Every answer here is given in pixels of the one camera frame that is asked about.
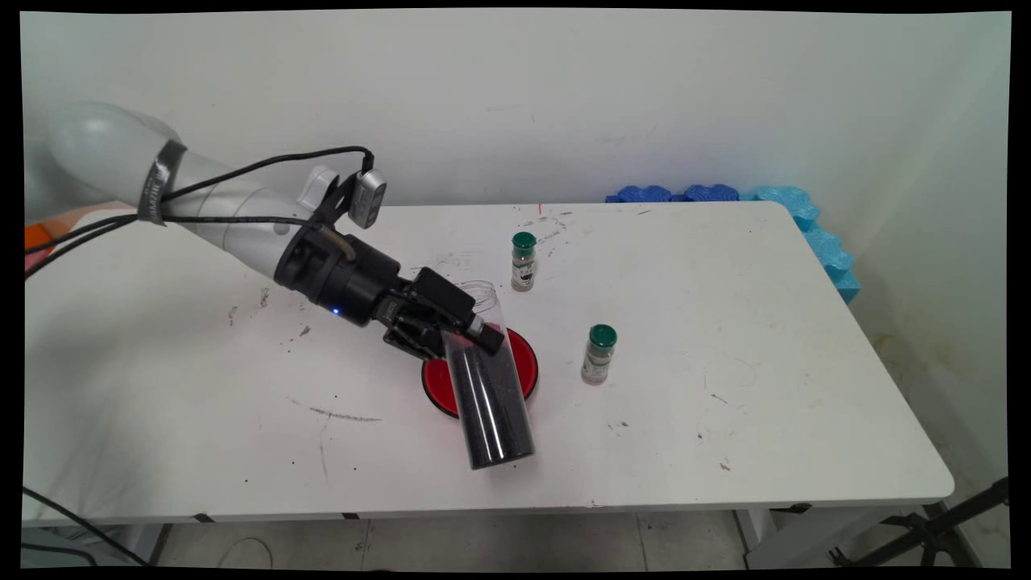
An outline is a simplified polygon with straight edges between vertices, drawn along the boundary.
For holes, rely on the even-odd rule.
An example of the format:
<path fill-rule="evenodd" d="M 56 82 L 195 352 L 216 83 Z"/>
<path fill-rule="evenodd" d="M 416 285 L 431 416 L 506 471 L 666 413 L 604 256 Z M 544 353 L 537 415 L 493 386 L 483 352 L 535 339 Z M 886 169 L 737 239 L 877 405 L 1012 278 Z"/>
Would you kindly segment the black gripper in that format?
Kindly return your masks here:
<path fill-rule="evenodd" d="M 423 361 L 445 359 L 451 337 L 464 338 L 489 355 L 500 352 L 506 333 L 489 321 L 489 312 L 498 305 L 492 285 L 478 280 L 457 285 L 426 267 L 410 283 L 396 260 L 330 227 L 314 230 L 310 243 L 310 301 L 317 307 L 364 327 L 375 319 L 384 298 L 403 291 L 403 312 L 383 314 L 386 344 Z"/>

